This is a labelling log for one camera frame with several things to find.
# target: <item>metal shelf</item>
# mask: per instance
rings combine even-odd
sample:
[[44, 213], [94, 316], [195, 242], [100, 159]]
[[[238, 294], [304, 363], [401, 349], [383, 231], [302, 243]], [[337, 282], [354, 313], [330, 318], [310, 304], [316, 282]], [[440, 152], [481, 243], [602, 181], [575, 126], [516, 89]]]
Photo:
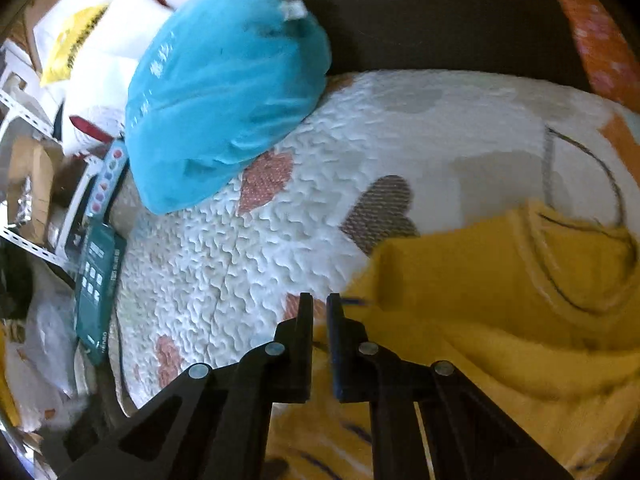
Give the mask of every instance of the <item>metal shelf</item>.
[[[49, 139], [55, 140], [52, 137], [53, 128], [49, 123], [41, 120], [36, 117], [35, 114], [28, 111], [25, 107], [23, 107], [20, 103], [18, 103], [15, 99], [13, 99], [9, 94], [5, 91], [0, 90], [0, 102], [4, 104], [7, 108], [9, 108], [4, 120], [0, 124], [0, 140], [4, 137], [4, 134], [9, 127], [9, 124], [18, 118], [26, 121], [31, 126], [36, 128], [41, 134], [48, 137]], [[60, 232], [60, 239], [58, 240], [56, 252], [52, 253], [47, 251], [46, 249], [31, 243], [28, 240], [25, 240], [21, 236], [16, 233], [9, 231], [9, 229], [5, 226], [0, 226], [0, 236], [9, 240], [11, 243], [17, 245], [18, 247], [23, 248], [24, 250], [34, 254], [35, 256], [42, 258], [54, 265], [62, 267], [69, 275], [74, 276], [78, 271], [78, 264], [70, 261], [63, 250], [66, 239], [69, 235], [69, 230], [71, 228], [71, 223], [73, 222], [76, 212], [78, 211], [78, 206], [82, 200], [82, 195], [86, 191], [86, 187], [94, 174], [97, 174], [102, 167], [102, 161], [100, 158], [96, 156], [88, 156], [86, 159], [87, 168], [82, 176], [82, 180], [80, 181], [80, 185], [76, 189], [74, 193], [71, 205], [69, 206], [69, 210], [65, 216], [65, 222], [63, 223], [62, 230]]]
[[2, 128], [0, 128], [0, 140], [2, 139], [2, 136], [4, 136], [4, 132], [6, 131], [6, 126], [8, 126], [9, 122], [11, 122], [11, 120], [15, 119], [16, 117], [20, 117], [24, 119], [31, 126], [36, 128], [36, 130], [38, 130], [41, 134], [49, 137], [49, 139], [53, 139], [53, 136], [52, 136], [53, 126], [43, 121], [41, 118], [37, 117], [34, 113], [28, 111], [24, 106], [18, 103], [7, 92], [1, 89], [0, 89], [0, 102], [4, 106], [9, 108], [9, 111], [6, 117], [2, 121]]

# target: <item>white label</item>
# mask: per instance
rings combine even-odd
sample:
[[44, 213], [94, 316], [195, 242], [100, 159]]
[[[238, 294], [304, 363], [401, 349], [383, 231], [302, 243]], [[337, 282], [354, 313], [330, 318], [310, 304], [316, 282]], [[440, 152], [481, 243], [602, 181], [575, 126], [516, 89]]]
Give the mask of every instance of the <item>white label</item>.
[[302, 0], [285, 0], [280, 4], [280, 10], [284, 14], [284, 21], [301, 20], [306, 18], [308, 10]]
[[93, 242], [91, 242], [91, 245], [89, 246], [89, 252], [97, 254], [100, 258], [104, 257], [104, 251]]

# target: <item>pink heart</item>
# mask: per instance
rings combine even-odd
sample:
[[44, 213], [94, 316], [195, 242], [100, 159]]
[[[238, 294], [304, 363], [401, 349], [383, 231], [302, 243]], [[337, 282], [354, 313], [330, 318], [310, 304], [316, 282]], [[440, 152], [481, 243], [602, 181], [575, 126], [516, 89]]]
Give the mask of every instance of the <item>pink heart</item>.
[[265, 152], [242, 173], [238, 214], [248, 213], [273, 200], [291, 178], [290, 153]]
[[158, 367], [158, 383], [161, 388], [168, 386], [178, 375], [184, 360], [173, 339], [161, 335], [156, 341], [156, 357], [160, 363]]
[[[284, 303], [284, 317], [283, 321], [287, 319], [293, 319], [298, 315], [298, 307], [300, 306], [300, 296], [294, 296], [287, 293], [287, 298]], [[314, 298], [314, 318], [322, 319], [326, 316], [326, 305], [322, 300], [316, 300]]]

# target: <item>teal box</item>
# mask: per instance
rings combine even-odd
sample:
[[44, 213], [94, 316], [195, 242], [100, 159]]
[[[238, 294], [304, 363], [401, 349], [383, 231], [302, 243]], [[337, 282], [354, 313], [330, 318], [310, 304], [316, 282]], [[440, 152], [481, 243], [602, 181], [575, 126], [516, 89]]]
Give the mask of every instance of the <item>teal box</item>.
[[90, 221], [76, 281], [76, 334], [89, 359], [100, 364], [107, 351], [109, 322], [126, 241], [114, 229]]

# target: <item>cardboard box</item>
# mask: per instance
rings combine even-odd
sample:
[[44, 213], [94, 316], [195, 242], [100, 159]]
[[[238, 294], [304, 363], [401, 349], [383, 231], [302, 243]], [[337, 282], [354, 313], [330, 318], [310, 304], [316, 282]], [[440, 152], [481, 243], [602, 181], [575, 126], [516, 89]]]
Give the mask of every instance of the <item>cardboard box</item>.
[[8, 221], [9, 223], [15, 221], [18, 200], [28, 176], [31, 178], [33, 203], [31, 221], [20, 226], [18, 232], [21, 237], [36, 245], [44, 246], [46, 241], [53, 177], [62, 159], [62, 150], [53, 142], [38, 141], [28, 136], [15, 139], [9, 164], [6, 194]]

